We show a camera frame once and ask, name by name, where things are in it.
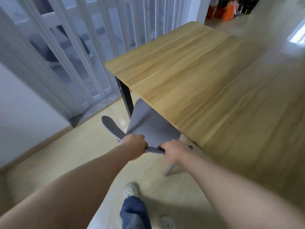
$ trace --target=blue jeans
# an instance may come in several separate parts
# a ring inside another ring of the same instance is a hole
[[[148,211],[145,203],[129,196],[124,200],[121,212],[122,229],[151,229]]]

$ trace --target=left hand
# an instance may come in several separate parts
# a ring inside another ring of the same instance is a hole
[[[148,143],[144,140],[145,136],[128,134],[120,141],[119,146],[123,146],[127,149],[128,153],[131,154],[130,160],[135,160],[145,153],[145,148]]]

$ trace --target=gray chair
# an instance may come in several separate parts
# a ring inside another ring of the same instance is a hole
[[[104,126],[116,136],[118,142],[126,135],[108,116],[102,116]],[[159,113],[151,108],[144,100],[139,99],[134,107],[132,117],[127,129],[127,134],[143,134],[148,143],[146,152],[164,154],[164,150],[158,146],[172,139],[179,139],[181,133],[165,120]],[[173,169],[171,164],[165,176]]]

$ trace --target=baseboard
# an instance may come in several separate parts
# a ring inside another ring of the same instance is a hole
[[[40,142],[39,144],[33,146],[28,151],[23,153],[21,156],[17,157],[16,159],[11,161],[10,163],[8,163],[5,166],[1,167],[0,168],[0,173],[5,173],[8,169],[12,168],[13,166],[18,165],[19,163],[23,162],[26,159],[28,159],[30,156],[32,156],[32,155],[36,154],[37,152],[39,152],[40,150],[44,149],[49,144],[51,144],[52,142],[54,142],[57,139],[61,138],[63,135],[67,134],[68,132],[70,132],[73,129],[74,128],[70,125],[70,126],[64,128],[63,130],[55,133],[54,135],[48,137],[47,139],[45,139],[44,141]]]

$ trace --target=black table leg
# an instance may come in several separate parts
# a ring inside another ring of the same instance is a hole
[[[130,95],[130,90],[121,80],[119,80],[117,77],[115,78],[117,85],[119,86],[127,113],[129,115],[129,118],[131,118],[134,106],[132,103],[132,96]]]

